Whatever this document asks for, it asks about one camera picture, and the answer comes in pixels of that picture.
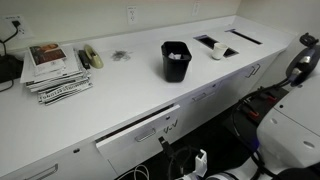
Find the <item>floor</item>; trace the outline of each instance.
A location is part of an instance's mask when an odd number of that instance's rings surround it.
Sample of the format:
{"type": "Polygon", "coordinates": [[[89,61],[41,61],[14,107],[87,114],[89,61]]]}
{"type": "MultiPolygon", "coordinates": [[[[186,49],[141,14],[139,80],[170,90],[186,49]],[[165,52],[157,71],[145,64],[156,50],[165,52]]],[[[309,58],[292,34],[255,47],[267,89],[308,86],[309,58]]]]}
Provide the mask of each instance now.
{"type": "MultiPolygon", "coordinates": [[[[272,93],[279,99],[287,94],[287,92],[284,90],[272,93]]],[[[265,104],[265,101],[264,104],[261,104],[260,102],[262,102],[261,99],[252,100],[252,105],[260,112],[260,117],[257,119],[257,121],[262,120],[263,116],[268,112],[268,109],[273,106],[273,104],[270,104],[270,102],[267,102],[267,104],[265,104]]],[[[204,149],[208,155],[208,171],[206,173],[206,177],[227,169],[238,167],[250,156],[241,141],[239,141],[239,139],[233,133],[230,119],[231,111],[231,108],[227,109],[196,130],[190,132],[180,140],[171,144],[175,151],[188,145],[204,149]]],[[[241,123],[238,122],[239,130],[242,129],[243,132],[246,132],[244,133],[245,137],[251,141],[254,141],[256,139],[256,126],[254,123],[248,121],[246,119],[247,117],[243,114],[238,114],[236,117],[237,121],[241,121],[241,123]]],[[[181,154],[178,159],[185,159],[186,157],[187,153],[181,154]]],[[[142,164],[148,168],[150,180],[168,179],[167,172],[169,160],[164,153],[159,153],[142,164]]],[[[190,160],[186,163],[185,169],[187,171],[194,170],[194,158],[190,158],[190,160]]],[[[314,166],[312,169],[319,171],[320,165],[314,166]]],[[[172,174],[174,178],[178,178],[179,169],[177,167],[173,168],[172,174]]],[[[133,179],[133,174],[130,174],[121,180],[133,179]]],[[[144,180],[145,178],[140,174],[137,174],[137,180],[140,179],[144,180]]]]}

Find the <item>black trash bin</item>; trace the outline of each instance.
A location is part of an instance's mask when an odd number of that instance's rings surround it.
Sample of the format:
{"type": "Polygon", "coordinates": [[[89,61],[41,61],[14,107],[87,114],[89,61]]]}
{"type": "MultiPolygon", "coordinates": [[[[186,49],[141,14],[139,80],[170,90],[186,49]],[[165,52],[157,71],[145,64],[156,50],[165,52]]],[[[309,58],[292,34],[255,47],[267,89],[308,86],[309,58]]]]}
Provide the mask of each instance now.
{"type": "Polygon", "coordinates": [[[181,82],[187,72],[191,54],[187,45],[179,41],[168,41],[161,46],[163,70],[168,82],[181,82]],[[169,55],[180,54],[180,59],[172,59],[169,55]]]}

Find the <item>stack of newspapers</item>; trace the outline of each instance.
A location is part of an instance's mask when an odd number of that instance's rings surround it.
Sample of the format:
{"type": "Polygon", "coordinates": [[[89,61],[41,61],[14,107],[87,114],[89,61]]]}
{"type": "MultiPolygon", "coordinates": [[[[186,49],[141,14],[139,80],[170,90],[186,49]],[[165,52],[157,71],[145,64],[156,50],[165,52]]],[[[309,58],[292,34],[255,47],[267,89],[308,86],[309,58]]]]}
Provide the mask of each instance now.
{"type": "Polygon", "coordinates": [[[65,54],[62,62],[47,61],[41,64],[45,67],[37,67],[31,51],[25,54],[20,83],[31,92],[37,92],[41,104],[50,105],[92,87],[91,74],[83,68],[74,49],[71,46],[59,48],[65,54]]]}

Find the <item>electrical outlet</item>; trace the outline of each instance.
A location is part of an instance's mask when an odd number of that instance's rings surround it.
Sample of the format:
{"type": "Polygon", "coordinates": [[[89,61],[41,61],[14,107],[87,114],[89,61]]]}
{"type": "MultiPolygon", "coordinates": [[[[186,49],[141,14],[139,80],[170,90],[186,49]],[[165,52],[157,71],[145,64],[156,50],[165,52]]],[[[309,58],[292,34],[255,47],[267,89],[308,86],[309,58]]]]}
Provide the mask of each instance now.
{"type": "Polygon", "coordinates": [[[200,0],[196,0],[193,4],[192,16],[196,16],[199,13],[200,0]]]}
{"type": "Polygon", "coordinates": [[[18,39],[34,37],[31,29],[29,28],[27,22],[24,20],[21,14],[5,15],[2,16],[2,19],[7,23],[8,27],[10,28],[10,31],[13,33],[16,32],[16,28],[13,26],[12,21],[20,22],[20,26],[18,27],[19,32],[17,34],[18,39]]]}
{"type": "Polygon", "coordinates": [[[133,25],[138,23],[138,7],[128,6],[127,7],[128,24],[133,25]]]}

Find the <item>white wall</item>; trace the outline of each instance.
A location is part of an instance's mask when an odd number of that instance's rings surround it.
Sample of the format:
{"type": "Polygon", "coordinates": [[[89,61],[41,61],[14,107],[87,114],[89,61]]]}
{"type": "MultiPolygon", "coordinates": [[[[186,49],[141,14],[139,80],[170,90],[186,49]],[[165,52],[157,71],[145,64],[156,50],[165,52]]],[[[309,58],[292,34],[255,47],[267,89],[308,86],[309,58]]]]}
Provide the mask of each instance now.
{"type": "MultiPolygon", "coordinates": [[[[234,15],[241,0],[201,0],[199,14],[192,17],[194,1],[0,0],[0,16],[22,14],[35,34],[32,39],[8,42],[7,48],[14,50],[48,41],[75,41],[234,15]],[[138,24],[132,26],[126,16],[130,5],[138,6],[139,15],[138,24]]],[[[9,35],[8,27],[0,20],[0,38],[9,35]]]]}
{"type": "Polygon", "coordinates": [[[309,32],[320,38],[319,8],[319,0],[242,0],[237,15],[298,35],[267,70],[259,85],[271,85],[285,77],[288,64],[304,48],[299,42],[302,34],[309,32]]]}

